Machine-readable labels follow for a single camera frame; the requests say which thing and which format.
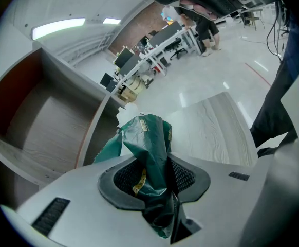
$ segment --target glossy floor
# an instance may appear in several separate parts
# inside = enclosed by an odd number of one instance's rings
[[[221,51],[201,57],[190,49],[179,60],[172,60],[167,76],[157,74],[149,88],[138,95],[135,104],[141,111],[164,118],[178,109],[227,91],[250,127],[279,67],[278,57],[270,53],[266,45],[271,27],[265,23],[264,29],[259,21],[257,31],[252,26],[244,28],[239,21],[220,24]],[[271,34],[269,46],[276,52],[273,41]],[[286,42],[287,37],[279,41],[282,55]],[[275,147],[281,139],[277,137],[263,146]]]

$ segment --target yellow label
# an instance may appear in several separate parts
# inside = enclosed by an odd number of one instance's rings
[[[139,183],[133,187],[133,192],[135,193],[135,197],[137,196],[140,189],[145,185],[145,181],[146,181],[146,169],[144,168]]]
[[[148,128],[146,126],[145,121],[144,120],[139,120],[139,122],[140,122],[140,125],[141,125],[143,131],[148,131]]]

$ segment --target computer monitor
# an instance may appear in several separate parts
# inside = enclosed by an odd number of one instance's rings
[[[127,63],[120,69],[119,74],[122,76],[127,75],[130,70],[132,70],[137,64],[138,61],[141,61],[140,56],[137,54],[134,54],[128,61]]]
[[[100,81],[100,84],[103,85],[104,87],[107,87],[112,80],[113,80],[113,77],[110,76],[109,74],[105,73],[104,77]]]
[[[114,64],[119,67],[122,68],[123,65],[133,56],[134,54],[132,54],[130,52],[129,49],[125,48],[121,51],[121,53],[119,54],[119,56],[117,57],[117,59],[115,60]]]
[[[147,41],[149,38],[147,36],[143,36],[143,38],[139,41],[144,47],[147,45]]]
[[[115,87],[116,87],[116,85],[117,85],[118,83],[116,82],[116,81],[111,81],[109,84],[108,84],[108,86],[106,87],[106,89],[111,93],[114,89],[115,89]]]
[[[169,39],[171,36],[173,36],[178,30],[181,30],[182,27],[180,24],[175,21],[171,25],[167,26],[165,29],[158,32],[155,36],[153,36],[148,43],[152,47],[156,47],[156,45],[160,45],[162,42]]]

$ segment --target black pants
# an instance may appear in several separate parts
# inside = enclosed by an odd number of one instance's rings
[[[261,107],[250,131],[256,147],[270,138],[287,133],[280,146],[293,142],[297,139],[297,133],[293,123],[281,103],[281,98],[293,84],[286,61],[280,64],[276,78],[269,89],[263,106]],[[258,156],[273,154],[277,148],[265,148],[258,152]]]
[[[201,40],[210,38],[209,30],[213,36],[219,33],[219,30],[213,21],[203,17],[200,21],[196,22],[196,31],[199,33],[199,38]]]

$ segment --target red line on floor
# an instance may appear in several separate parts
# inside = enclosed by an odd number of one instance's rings
[[[265,80],[265,78],[264,78],[262,75],[260,75],[260,74],[259,74],[253,67],[251,67],[248,63],[245,63],[245,65],[248,66],[250,69],[252,69],[254,72],[256,72],[257,75],[258,75],[259,77],[261,77],[261,78],[265,81],[265,83],[267,83],[267,84],[269,85],[269,87],[272,86],[272,85],[269,84],[269,82],[268,82],[267,80]]]

